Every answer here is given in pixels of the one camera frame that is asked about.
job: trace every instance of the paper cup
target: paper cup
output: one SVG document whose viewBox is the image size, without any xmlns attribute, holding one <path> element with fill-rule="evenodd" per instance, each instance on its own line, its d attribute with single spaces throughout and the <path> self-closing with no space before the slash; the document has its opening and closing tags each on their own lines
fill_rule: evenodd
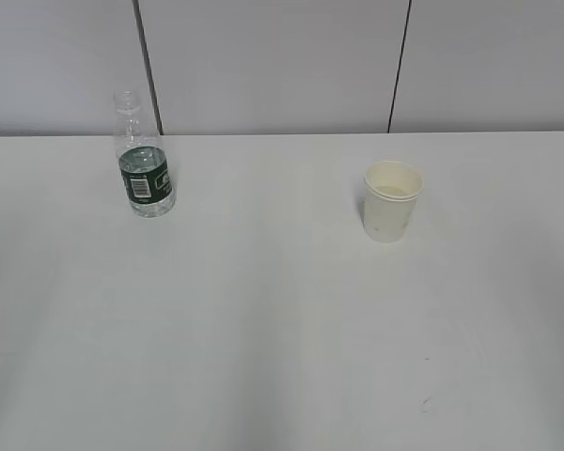
<svg viewBox="0 0 564 451">
<path fill-rule="evenodd" d="M 369 167 L 365 176 L 366 202 L 364 229 L 375 241 L 399 240 L 422 191 L 422 177 L 402 162 L 380 162 Z"/>
</svg>

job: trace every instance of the white table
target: white table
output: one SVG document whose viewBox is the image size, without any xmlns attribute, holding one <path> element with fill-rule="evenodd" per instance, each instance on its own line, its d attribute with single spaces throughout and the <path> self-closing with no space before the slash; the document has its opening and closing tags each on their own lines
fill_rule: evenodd
<svg viewBox="0 0 564 451">
<path fill-rule="evenodd" d="M 165 145 L 146 220 L 109 137 L 0 138 L 0 451 L 564 450 L 564 132 Z"/>
</svg>

